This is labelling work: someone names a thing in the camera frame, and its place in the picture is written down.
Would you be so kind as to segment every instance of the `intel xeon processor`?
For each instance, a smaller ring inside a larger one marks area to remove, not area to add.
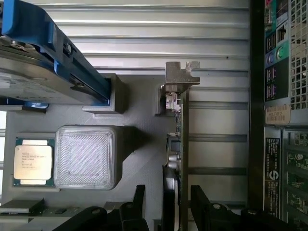
[[[49,180],[52,169],[52,148],[47,145],[18,145],[15,148],[14,178]]]

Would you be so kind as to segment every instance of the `metal grille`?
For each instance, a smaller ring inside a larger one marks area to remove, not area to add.
[[[308,108],[307,0],[291,0],[291,109]]]
[[[277,9],[277,18],[288,12],[288,0],[281,0]]]

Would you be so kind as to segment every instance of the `circuit board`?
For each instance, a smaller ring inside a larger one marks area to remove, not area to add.
[[[288,204],[308,215],[308,201],[293,193],[288,193]]]
[[[293,173],[288,173],[288,185],[308,192],[308,179]]]
[[[288,223],[290,226],[298,231],[308,231],[308,225],[302,222],[300,219],[288,214]]]
[[[288,153],[288,165],[301,169],[308,169],[308,156],[303,154]]]

